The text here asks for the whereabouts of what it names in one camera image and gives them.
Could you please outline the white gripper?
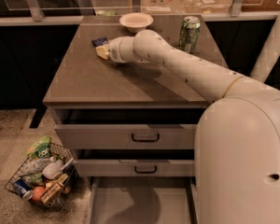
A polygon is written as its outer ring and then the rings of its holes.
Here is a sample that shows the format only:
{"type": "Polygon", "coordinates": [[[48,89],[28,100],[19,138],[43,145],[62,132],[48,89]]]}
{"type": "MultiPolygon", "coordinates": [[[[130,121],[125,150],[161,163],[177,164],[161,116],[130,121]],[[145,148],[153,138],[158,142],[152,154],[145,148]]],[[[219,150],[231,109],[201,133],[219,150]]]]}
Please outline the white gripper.
{"type": "Polygon", "coordinates": [[[133,50],[132,36],[117,37],[109,42],[109,45],[102,45],[95,48],[99,57],[115,63],[137,62],[139,57],[133,50]]]}

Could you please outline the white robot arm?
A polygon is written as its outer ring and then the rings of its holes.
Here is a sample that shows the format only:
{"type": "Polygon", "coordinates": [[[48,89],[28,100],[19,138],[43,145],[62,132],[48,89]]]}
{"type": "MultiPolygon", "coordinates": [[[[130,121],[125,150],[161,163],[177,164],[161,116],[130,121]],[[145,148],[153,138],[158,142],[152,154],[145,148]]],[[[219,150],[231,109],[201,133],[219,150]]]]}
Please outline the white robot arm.
{"type": "Polygon", "coordinates": [[[280,91],[142,30],[107,44],[115,63],[169,68],[208,108],[194,143],[198,224],[280,224],[280,91]]]}

